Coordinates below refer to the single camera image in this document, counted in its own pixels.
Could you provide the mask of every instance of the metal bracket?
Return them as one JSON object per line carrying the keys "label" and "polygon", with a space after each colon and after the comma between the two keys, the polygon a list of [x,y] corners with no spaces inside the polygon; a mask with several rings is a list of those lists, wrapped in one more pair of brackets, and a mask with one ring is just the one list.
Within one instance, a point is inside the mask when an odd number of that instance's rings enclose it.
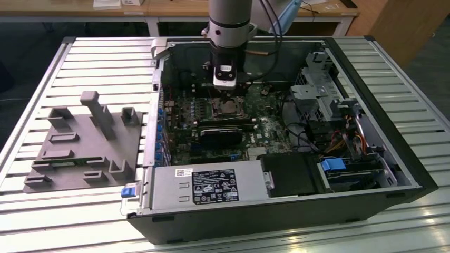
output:
{"label": "metal bracket", "polygon": [[167,38],[155,38],[150,47],[154,59],[159,60],[169,55],[169,48],[174,46],[175,44],[167,44]]}

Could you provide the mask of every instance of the wooden desk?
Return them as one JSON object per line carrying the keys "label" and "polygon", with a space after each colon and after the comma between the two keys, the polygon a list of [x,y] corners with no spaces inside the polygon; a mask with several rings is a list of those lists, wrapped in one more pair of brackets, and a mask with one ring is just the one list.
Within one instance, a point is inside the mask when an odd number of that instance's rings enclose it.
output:
{"label": "wooden desk", "polygon": [[408,66],[450,13],[449,0],[353,0],[361,10],[348,35],[372,35]]}
{"label": "wooden desk", "polygon": [[149,4],[97,11],[94,0],[0,0],[0,22],[147,22]]}
{"label": "wooden desk", "polygon": [[94,10],[94,0],[0,0],[0,16],[143,16],[150,0],[141,6]]}
{"label": "wooden desk", "polygon": [[[207,22],[209,0],[150,0],[147,14],[153,17],[149,22],[151,35],[158,34],[159,22]],[[333,22],[338,23],[334,36],[345,36],[358,9],[349,9],[341,0],[329,0],[328,3],[312,5],[313,13],[308,5],[301,9],[294,22]]]}
{"label": "wooden desk", "polygon": [[[94,0],[0,0],[0,22],[146,22],[151,36],[159,36],[159,22],[207,22],[207,0],[146,0],[142,6],[97,11]],[[357,9],[341,0],[313,5],[314,14],[301,9],[296,22],[334,22],[334,35],[345,36]]]}

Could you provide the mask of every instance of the warning label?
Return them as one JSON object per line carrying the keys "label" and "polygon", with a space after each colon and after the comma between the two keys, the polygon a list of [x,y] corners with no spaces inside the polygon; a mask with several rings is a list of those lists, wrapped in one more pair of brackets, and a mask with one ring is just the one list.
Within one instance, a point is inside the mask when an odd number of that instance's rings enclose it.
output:
{"label": "warning label", "polygon": [[239,200],[234,170],[193,173],[194,204],[203,205]]}

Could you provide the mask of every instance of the robot end effector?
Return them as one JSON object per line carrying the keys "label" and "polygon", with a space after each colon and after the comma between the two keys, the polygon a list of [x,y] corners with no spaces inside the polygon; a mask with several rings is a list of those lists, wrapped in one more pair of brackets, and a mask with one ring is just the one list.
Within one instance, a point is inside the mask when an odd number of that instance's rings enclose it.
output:
{"label": "robot end effector", "polygon": [[274,6],[277,16],[271,16],[275,24],[262,10],[261,1],[253,0],[210,0],[209,27],[202,31],[211,44],[211,64],[214,67],[214,86],[219,90],[234,90],[246,62],[247,41],[257,35],[257,29],[270,33],[286,33],[301,7],[302,0],[262,0]]}

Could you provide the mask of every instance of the blue connector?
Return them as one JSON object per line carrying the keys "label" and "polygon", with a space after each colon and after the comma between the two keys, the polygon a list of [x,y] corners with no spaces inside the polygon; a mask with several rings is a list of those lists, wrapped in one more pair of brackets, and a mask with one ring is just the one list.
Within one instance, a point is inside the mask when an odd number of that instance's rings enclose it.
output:
{"label": "blue connector", "polygon": [[230,155],[230,157],[231,157],[231,161],[234,162],[239,158],[239,155],[238,154],[233,154],[233,155]]}
{"label": "blue connector", "polygon": [[123,198],[133,198],[137,196],[137,187],[126,187],[122,189],[121,196]]}
{"label": "blue connector", "polygon": [[329,158],[321,162],[322,168],[325,171],[328,170],[345,170],[346,164],[344,163],[342,158]]}

